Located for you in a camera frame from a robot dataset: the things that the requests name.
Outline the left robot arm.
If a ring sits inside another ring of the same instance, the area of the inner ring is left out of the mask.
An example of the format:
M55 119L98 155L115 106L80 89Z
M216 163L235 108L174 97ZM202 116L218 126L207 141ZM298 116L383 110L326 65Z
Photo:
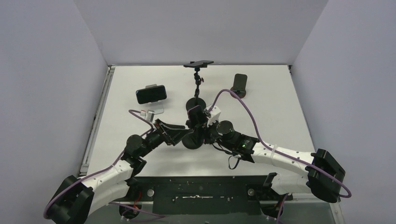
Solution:
M190 121L181 126L156 119L146 134L128 137L123 152L109 167L84 177L65 178L45 207L43 217L56 224L83 224L95 210L115 199L135 199L138 187L128 181L146 165L143 157L163 143L177 145L193 131Z

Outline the black round base stand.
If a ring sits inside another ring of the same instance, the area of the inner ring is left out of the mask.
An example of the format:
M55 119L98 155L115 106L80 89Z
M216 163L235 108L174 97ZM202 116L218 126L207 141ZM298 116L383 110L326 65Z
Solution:
M182 144L191 150L200 148L204 141L204 128L201 126L190 128L189 133L182 138Z

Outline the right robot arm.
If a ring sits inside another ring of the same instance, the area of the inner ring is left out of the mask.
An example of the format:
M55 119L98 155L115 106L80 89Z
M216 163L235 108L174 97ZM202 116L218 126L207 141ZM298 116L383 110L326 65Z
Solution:
M230 121L214 122L198 126L205 144L216 143L220 149L239 160L262 163L288 170L292 175L269 174L262 192L268 199L291 193L312 193L316 198L336 203L345 170L326 150L298 152L261 143L258 138L237 132Z

